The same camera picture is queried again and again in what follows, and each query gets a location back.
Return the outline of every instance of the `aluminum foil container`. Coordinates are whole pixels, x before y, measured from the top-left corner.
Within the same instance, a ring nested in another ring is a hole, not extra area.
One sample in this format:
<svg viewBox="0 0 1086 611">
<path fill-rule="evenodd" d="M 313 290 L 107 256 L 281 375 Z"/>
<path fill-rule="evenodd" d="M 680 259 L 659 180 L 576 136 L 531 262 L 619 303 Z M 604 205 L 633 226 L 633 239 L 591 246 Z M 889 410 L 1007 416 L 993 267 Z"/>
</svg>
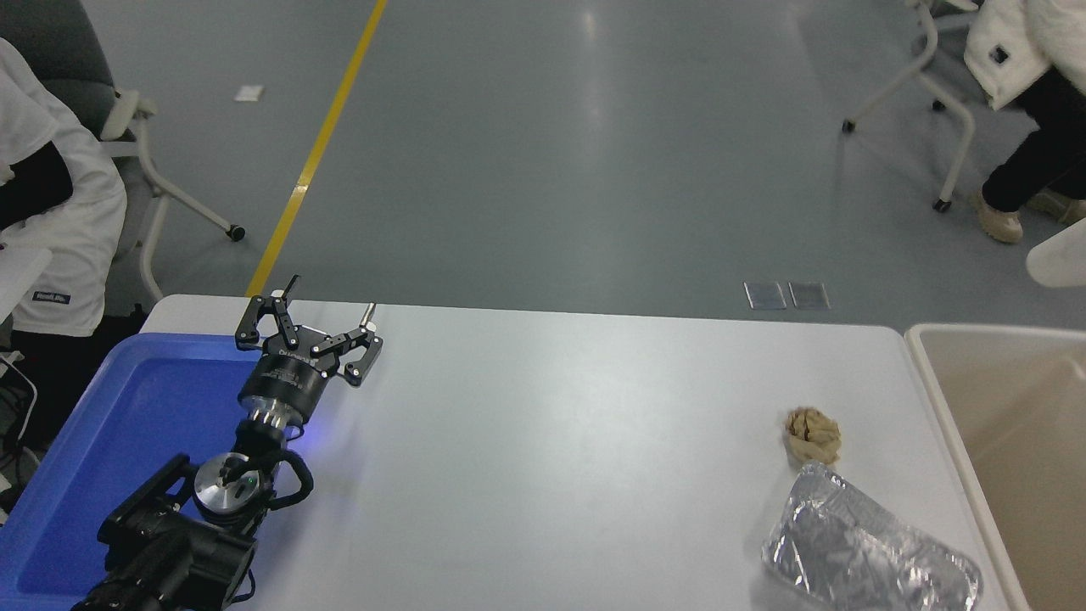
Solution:
<svg viewBox="0 0 1086 611">
<path fill-rule="evenodd" d="M 820 462 L 792 486 L 762 560 L 838 611 L 971 611 L 981 571 Z"/>
</svg>

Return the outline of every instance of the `chair leg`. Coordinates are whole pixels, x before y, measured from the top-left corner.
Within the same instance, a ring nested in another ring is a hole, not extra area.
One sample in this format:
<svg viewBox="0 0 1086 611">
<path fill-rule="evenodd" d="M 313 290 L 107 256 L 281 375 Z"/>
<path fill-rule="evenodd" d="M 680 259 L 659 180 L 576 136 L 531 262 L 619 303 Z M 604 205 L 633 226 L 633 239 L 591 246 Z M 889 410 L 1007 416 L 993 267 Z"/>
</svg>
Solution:
<svg viewBox="0 0 1086 611">
<path fill-rule="evenodd" d="M 913 8 L 917 11 L 917 15 L 920 17 L 920 24 L 924 28 L 924 35 L 926 41 L 924 42 L 924 50 L 921 51 L 920 55 L 912 61 L 909 65 L 905 66 L 894 78 L 886 84 L 885 87 L 875 91 L 873 96 L 868 98 L 867 101 L 860 105 L 860 109 L 845 118 L 844 125 L 842 125 L 842 131 L 850 133 L 856 129 L 856 124 L 867 116 L 867 114 L 873 111 L 879 104 L 883 103 L 891 93 L 897 91 L 901 85 L 914 76 L 919 76 L 920 72 L 924 69 L 932 62 L 932 58 L 935 56 L 935 49 L 938 46 L 939 33 L 935 27 L 935 21 L 932 18 L 932 14 L 929 8 L 923 2 L 915 2 Z"/>
<path fill-rule="evenodd" d="M 135 123 L 140 167 L 143 168 L 143 174 L 147 176 L 148 180 L 163 192 L 169 193 L 176 200 L 180 201 L 207 220 L 217 225 L 218 228 L 223 229 L 223 231 L 225 231 L 232 241 L 239 241 L 241 238 L 245 237 L 244 227 L 235 225 L 226 218 L 223 218 L 210 207 L 197 201 L 195 198 L 182 191 L 177 184 L 167 180 L 162 174 L 159 174 L 157 169 L 154 167 L 154 162 L 151 160 L 151 144 L 147 127 L 147 116 L 137 115 Z"/>
<path fill-rule="evenodd" d="M 965 156 L 969 155 L 969 147 L 973 142 L 973 133 L 976 132 L 976 120 L 973 118 L 973 113 L 965 107 L 965 104 L 958 101 L 952 93 L 932 80 L 927 75 L 918 75 L 917 79 L 935 96 L 935 99 L 943 102 L 948 111 L 960 118 L 962 123 L 962 135 L 958 141 L 958 150 L 955 152 L 954 161 L 950 163 L 950 170 L 947 173 L 946 180 L 943 181 L 939 199 L 932 205 L 932 207 L 939 212 L 946 212 L 950 207 L 950 196 L 954 194 L 954 188 L 958 183 L 958 175 L 961 173 L 961 166 L 965 162 Z"/>
<path fill-rule="evenodd" d="M 162 234 L 162 227 L 166 221 L 166 207 L 168 207 L 168 203 L 169 195 L 162 193 L 159 202 L 155 204 L 151 225 L 141 240 L 142 243 L 139 253 L 139 276 L 143 281 L 143 288 L 151 294 L 155 303 L 162 300 L 162 289 L 159 288 L 159 282 L 154 281 L 154 275 L 151 271 L 151 258 L 159 246 L 159 236 Z"/>
</svg>

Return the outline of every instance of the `blue tray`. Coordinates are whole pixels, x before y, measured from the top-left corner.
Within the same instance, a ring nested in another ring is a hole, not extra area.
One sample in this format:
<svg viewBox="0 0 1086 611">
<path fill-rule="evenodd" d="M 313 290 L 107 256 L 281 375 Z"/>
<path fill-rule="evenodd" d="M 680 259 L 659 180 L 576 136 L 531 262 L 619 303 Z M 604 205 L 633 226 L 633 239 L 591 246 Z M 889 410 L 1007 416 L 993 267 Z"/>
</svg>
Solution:
<svg viewBox="0 0 1086 611">
<path fill-rule="evenodd" d="M 233 445 L 237 395 L 258 356 L 207 335 L 117 345 L 0 529 L 0 610 L 81 600 L 105 576 L 105 517 L 175 455 L 203 462 Z"/>
</svg>

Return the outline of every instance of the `gray chair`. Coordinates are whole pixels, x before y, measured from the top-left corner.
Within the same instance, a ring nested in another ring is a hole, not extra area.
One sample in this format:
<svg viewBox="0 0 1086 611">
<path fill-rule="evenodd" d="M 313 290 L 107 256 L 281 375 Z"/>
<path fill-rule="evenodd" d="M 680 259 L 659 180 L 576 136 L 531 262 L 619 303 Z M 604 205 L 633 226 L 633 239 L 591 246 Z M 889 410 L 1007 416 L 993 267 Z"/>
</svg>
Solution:
<svg viewBox="0 0 1086 611">
<path fill-rule="evenodd" d="M 960 16 L 975 12 L 981 1 L 970 0 L 907 0 L 906 4 L 917 12 L 924 35 L 914 43 L 913 52 L 917 59 L 901 69 L 888 84 L 872 94 L 860 109 L 850 114 L 842 125 L 842 131 L 851 133 L 859 120 L 877 107 L 892 93 L 911 79 L 915 79 L 934 97 L 932 109 L 948 110 L 962 123 L 962 136 L 958 149 L 938 199 L 932 207 L 946 212 L 950 207 L 950 199 L 961 166 L 969 154 L 973 133 L 976 131 L 976 120 L 963 102 L 986 102 L 986 96 L 976 79 L 964 64 L 965 39 L 969 33 L 969 22 Z"/>
<path fill-rule="evenodd" d="M 114 260 L 139 247 L 140 278 L 155 301 L 162 298 L 162 290 L 151 271 L 151 259 L 171 199 L 218 226 L 231 240 L 244 237 L 243 227 L 226 220 L 159 173 L 148 132 L 148 119 L 157 109 L 137 91 L 114 87 L 105 54 L 79 0 L 2 0 L 0 37 L 23 54 L 41 84 L 72 109 L 91 133 L 103 141 L 136 143 L 135 156 L 114 158 L 128 194 Z"/>
</svg>

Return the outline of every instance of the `white table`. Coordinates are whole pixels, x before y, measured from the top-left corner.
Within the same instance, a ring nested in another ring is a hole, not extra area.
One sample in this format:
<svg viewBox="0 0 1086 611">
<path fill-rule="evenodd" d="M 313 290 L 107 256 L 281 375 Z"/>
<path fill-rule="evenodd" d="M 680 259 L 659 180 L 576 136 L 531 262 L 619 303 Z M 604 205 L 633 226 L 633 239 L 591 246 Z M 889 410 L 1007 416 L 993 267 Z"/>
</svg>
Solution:
<svg viewBox="0 0 1086 611">
<path fill-rule="evenodd" d="M 245 303 L 172 295 L 143 331 L 232 334 Z M 291 305 L 332 333 L 362 311 Z M 407 305 L 374 321 L 366 383 L 330 384 L 292 444 L 316 492 L 260 531 L 250 609 L 820 609 L 759 557 L 797 406 L 839 422 L 843 476 L 976 560 L 980 609 L 1006 609 L 894 331 Z"/>
<path fill-rule="evenodd" d="M 11 315 L 52 257 L 53 253 L 46 247 L 0 249 L 0 321 Z"/>
</svg>

